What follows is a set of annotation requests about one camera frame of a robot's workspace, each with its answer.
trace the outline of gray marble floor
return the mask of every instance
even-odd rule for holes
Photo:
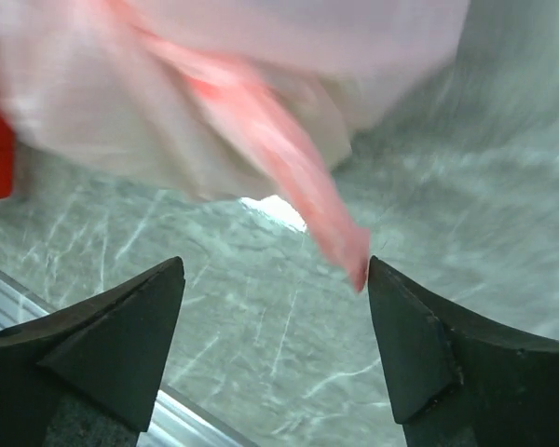
[[[0,268],[66,306],[171,256],[166,380],[262,446],[402,446],[365,293],[277,199],[174,192],[21,147]],[[335,173],[372,252],[490,318],[559,338],[559,0],[474,0],[456,64]]]

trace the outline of marble veining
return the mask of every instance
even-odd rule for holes
[[[0,268],[24,286],[63,307],[181,256],[170,385],[265,447],[404,445],[366,295],[285,203],[189,204],[23,145],[18,169]],[[373,253],[559,338],[559,0],[474,1],[456,63],[335,178]]]

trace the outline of metal threshold strip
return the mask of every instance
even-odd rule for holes
[[[49,313],[49,305],[0,272],[0,331]],[[180,393],[163,386],[140,447],[256,447],[237,431],[199,408]]]

